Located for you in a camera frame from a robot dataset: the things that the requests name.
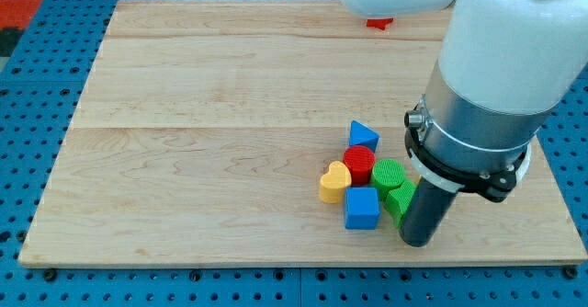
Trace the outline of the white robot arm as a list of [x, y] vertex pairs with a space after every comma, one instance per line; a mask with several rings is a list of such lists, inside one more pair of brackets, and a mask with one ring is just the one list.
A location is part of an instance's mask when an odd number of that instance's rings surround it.
[[425, 93], [404, 117], [420, 180], [400, 234], [433, 236], [455, 196], [500, 202], [531, 140], [587, 63], [587, 0], [340, 0], [369, 19], [453, 10]]

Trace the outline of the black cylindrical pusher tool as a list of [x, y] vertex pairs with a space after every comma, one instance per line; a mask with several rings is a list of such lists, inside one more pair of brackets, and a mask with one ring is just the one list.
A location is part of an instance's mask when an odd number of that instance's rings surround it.
[[457, 194], [457, 191], [446, 191], [421, 177], [401, 220], [401, 239], [414, 247], [427, 245]]

